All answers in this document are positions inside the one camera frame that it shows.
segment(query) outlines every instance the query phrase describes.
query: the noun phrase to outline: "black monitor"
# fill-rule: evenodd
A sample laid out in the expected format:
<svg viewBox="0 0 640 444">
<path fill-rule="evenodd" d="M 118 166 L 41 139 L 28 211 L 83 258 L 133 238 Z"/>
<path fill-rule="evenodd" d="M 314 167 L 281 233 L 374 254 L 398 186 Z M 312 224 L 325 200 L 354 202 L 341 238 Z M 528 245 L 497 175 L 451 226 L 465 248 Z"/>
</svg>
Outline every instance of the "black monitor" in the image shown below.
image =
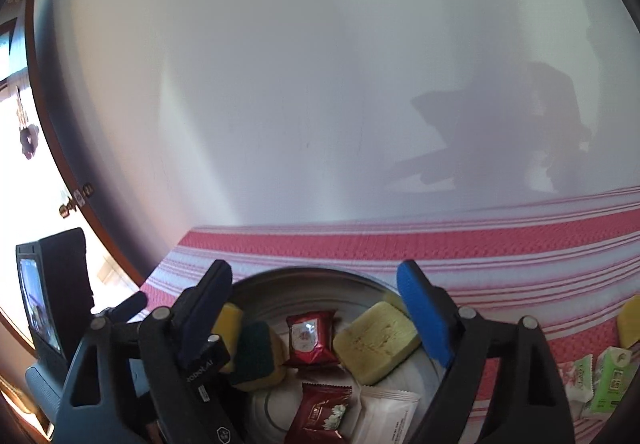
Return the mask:
<svg viewBox="0 0 640 444">
<path fill-rule="evenodd" d="M 64 382 L 94 306 L 84 233 L 76 228 L 17 245 L 15 257 L 38 360 Z"/>
</svg>

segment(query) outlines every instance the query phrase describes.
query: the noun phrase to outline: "hanging keychain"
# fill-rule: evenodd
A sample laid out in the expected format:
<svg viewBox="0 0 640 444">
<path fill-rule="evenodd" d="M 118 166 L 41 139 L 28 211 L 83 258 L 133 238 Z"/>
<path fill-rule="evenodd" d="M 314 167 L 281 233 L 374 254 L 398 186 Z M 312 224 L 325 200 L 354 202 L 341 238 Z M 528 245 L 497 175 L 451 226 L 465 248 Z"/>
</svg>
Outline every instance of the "hanging keychain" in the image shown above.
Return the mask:
<svg viewBox="0 0 640 444">
<path fill-rule="evenodd" d="M 40 129 L 34 124 L 28 124 L 29 117 L 27 115 L 27 112 L 24 110 L 24 107 L 22 106 L 22 99 L 20 98 L 20 88 L 16 86 L 15 91 L 18 102 L 18 109 L 16 110 L 15 114 L 18 116 L 22 154 L 27 158 L 27 160 L 29 160 L 36 153 L 36 148 L 38 147 L 38 133 L 40 133 Z"/>
</svg>

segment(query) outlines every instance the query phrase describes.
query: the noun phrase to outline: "dark red packet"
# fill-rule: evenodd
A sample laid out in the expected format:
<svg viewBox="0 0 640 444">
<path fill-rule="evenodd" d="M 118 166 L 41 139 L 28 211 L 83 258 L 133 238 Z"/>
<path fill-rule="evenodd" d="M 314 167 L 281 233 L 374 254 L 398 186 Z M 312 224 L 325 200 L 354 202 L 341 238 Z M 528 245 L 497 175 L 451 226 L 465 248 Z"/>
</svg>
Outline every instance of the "dark red packet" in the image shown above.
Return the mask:
<svg viewBox="0 0 640 444">
<path fill-rule="evenodd" d="M 287 317 L 289 326 L 289 359 L 292 368 L 339 364 L 332 345 L 335 310 L 307 312 Z"/>
<path fill-rule="evenodd" d="M 338 426 L 351 398 L 351 386 L 302 384 L 302 402 L 289 427 L 284 444 L 332 444 L 345 442 Z"/>
</svg>

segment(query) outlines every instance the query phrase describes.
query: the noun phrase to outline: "tablecloth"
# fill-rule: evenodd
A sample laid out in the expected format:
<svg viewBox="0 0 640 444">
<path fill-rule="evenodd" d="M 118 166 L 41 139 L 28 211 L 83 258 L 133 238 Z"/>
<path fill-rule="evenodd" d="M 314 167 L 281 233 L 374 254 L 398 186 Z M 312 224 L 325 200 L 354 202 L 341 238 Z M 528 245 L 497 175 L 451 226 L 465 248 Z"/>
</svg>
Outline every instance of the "tablecloth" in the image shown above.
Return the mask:
<svg viewBox="0 0 640 444">
<path fill-rule="evenodd" d="M 212 261 L 234 280 L 291 266 L 347 268 L 395 286 L 415 259 L 459 305 L 483 316 L 538 319 L 558 363 L 618 344 L 616 315 L 640 291 L 640 187 L 521 207 L 439 217 L 262 227 L 198 227 L 154 270 L 142 290 L 149 309 L 171 305 Z M 461 442 L 486 415 L 497 363 L 489 362 Z M 578 444 L 602 423 L 575 423 Z"/>
</svg>

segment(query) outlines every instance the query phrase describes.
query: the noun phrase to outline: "blue gripper base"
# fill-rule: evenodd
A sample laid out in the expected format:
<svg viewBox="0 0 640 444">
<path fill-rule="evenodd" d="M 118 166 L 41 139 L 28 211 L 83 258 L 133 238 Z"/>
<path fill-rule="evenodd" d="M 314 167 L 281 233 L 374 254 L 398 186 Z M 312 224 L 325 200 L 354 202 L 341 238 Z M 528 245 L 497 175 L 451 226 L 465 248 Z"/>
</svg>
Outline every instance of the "blue gripper base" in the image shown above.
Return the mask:
<svg viewBox="0 0 640 444">
<path fill-rule="evenodd" d="M 454 356 L 449 342 L 449 328 L 407 262 L 399 265 L 396 283 L 427 354 L 448 368 Z"/>
</svg>

